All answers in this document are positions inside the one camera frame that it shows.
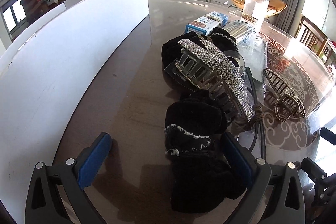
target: transparent plastic jar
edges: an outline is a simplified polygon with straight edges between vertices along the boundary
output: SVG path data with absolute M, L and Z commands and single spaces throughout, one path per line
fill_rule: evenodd
M 245 0 L 242 17 L 253 24 L 263 22 L 269 0 Z

